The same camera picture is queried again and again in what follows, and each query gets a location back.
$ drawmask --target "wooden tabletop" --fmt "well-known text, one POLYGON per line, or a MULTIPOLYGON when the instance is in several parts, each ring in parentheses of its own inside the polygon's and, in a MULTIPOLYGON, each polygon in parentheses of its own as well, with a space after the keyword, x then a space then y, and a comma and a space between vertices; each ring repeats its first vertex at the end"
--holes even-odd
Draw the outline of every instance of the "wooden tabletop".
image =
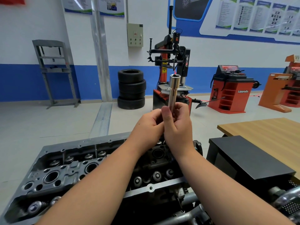
POLYGON ((227 136, 242 136, 296 171, 300 180, 300 123, 272 118, 218 125, 227 136))

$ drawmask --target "stack of tires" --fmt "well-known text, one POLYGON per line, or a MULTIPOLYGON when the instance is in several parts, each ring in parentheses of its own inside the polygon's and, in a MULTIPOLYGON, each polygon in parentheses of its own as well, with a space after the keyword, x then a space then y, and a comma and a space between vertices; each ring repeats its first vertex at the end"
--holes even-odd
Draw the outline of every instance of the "stack of tires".
POLYGON ((142 108, 145 105, 146 81, 140 70, 118 71, 119 91, 118 107, 126 110, 142 108))

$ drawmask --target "tile floor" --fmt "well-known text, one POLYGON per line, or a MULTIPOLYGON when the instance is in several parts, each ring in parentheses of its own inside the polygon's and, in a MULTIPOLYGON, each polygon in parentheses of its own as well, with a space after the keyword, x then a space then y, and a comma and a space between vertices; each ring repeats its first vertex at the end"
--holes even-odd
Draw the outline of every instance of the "tile floor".
MULTIPOLYGON (((209 96, 191 96, 208 100, 209 96)), ((218 124, 286 117, 300 122, 300 108, 280 113, 258 106, 259 97, 250 97, 243 114, 222 114, 209 107, 192 105, 193 139, 202 143, 206 157, 209 138, 223 135, 218 124)), ((100 103, 52 107, 0 103, 0 214, 21 183, 24 175, 45 145, 86 139, 100 103)), ((143 108, 123 110, 112 107, 109 134, 129 132, 144 114, 152 110, 152 99, 143 108)))

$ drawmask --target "blue stripe on wall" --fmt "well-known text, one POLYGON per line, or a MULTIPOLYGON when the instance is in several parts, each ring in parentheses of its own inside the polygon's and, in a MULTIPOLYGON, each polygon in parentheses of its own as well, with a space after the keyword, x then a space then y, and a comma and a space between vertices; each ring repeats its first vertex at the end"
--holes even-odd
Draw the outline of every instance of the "blue stripe on wall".
MULTIPOLYGON (((97 66, 72 66, 77 97, 81 100, 101 99, 97 66)), ((159 68, 157 66, 110 66, 112 97, 119 96, 118 71, 140 69, 147 82, 146 95, 152 95, 156 87, 159 68)), ((216 67, 189 67, 186 84, 193 87, 191 93, 210 93, 210 81, 216 67)), ((282 73, 284 68, 242 68, 248 77, 258 80, 263 90, 270 73, 282 73)), ((69 79, 66 74, 48 74, 54 99, 72 98, 69 79)), ((0 102, 48 100, 46 87, 39 65, 0 64, 0 102)))

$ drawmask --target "electrical panel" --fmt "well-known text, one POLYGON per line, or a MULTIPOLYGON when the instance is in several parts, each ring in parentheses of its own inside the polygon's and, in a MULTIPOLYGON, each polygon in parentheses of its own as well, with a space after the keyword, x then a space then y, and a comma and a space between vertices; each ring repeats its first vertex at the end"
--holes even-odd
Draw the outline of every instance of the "electrical panel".
POLYGON ((128 46, 143 47, 143 25, 127 24, 128 46))

